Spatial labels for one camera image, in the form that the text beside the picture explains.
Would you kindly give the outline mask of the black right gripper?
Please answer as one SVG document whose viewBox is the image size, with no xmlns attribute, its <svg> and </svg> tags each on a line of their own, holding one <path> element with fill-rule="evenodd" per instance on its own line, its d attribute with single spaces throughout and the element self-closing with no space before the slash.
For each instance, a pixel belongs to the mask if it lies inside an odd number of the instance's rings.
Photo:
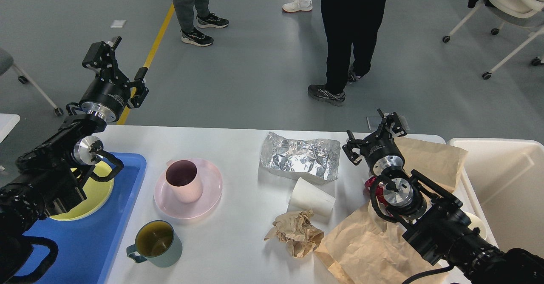
<svg viewBox="0 0 544 284">
<path fill-rule="evenodd" d="M 403 168 L 405 158 L 395 143 L 395 137 L 406 136 L 406 129 L 396 112 L 384 113 L 377 109 L 381 117 L 377 129 L 365 139 L 356 139 L 350 130 L 346 130 L 348 138 L 342 146 L 348 160 L 358 166 L 365 159 L 373 176 L 379 176 L 387 168 Z"/>
</svg>

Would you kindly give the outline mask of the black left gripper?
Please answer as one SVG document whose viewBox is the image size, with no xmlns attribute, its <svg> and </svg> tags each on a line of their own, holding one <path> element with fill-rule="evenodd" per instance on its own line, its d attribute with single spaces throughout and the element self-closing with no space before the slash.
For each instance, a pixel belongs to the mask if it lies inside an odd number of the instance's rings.
<svg viewBox="0 0 544 284">
<path fill-rule="evenodd" d="M 86 113 L 99 113 L 106 122 L 117 122 L 125 106 L 139 108 L 148 95 L 145 86 L 145 75 L 148 67 L 138 69 L 134 81 L 121 75 L 117 65 L 115 50 L 120 44 L 121 36 L 115 36 L 108 42 L 99 41 L 91 44 L 85 55 L 82 66 L 94 71 L 94 80 L 82 96 L 79 107 Z M 130 89 L 136 89 L 130 97 Z"/>
</svg>

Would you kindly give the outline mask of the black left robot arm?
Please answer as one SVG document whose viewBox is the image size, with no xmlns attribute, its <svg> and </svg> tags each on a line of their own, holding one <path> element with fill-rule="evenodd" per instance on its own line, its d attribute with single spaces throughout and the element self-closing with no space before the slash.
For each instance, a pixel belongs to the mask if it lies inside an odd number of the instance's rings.
<svg viewBox="0 0 544 284">
<path fill-rule="evenodd" d="M 95 77 L 79 102 L 66 106 L 58 131 L 16 160 L 19 177 L 1 188 L 2 284 L 33 284 L 55 262 L 56 242 L 26 236 L 37 222 L 66 213 L 87 199 L 84 185 L 112 180 L 123 162 L 104 149 L 96 133 L 117 122 L 125 108 L 139 108 L 148 94 L 147 67 L 130 80 L 118 67 L 115 51 L 122 38 L 91 44 L 82 66 Z"/>
</svg>

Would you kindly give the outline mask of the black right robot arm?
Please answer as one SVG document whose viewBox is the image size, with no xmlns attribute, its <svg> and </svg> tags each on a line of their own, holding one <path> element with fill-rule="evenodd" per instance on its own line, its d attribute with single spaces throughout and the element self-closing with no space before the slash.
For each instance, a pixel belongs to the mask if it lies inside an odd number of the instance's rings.
<svg viewBox="0 0 544 284">
<path fill-rule="evenodd" d="M 399 223 L 402 237 L 431 265 L 445 260 L 448 266 L 418 273 L 420 278 L 457 268 L 473 284 L 542 284 L 543 259 L 521 248 L 503 252 L 470 229 L 470 219 L 455 195 L 417 170 L 407 174 L 405 159 L 395 137 L 406 131 L 396 112 L 380 113 L 381 123 L 364 139 L 350 130 L 342 146 L 348 160 L 365 160 L 374 177 L 369 188 L 371 206 L 379 218 Z"/>
</svg>

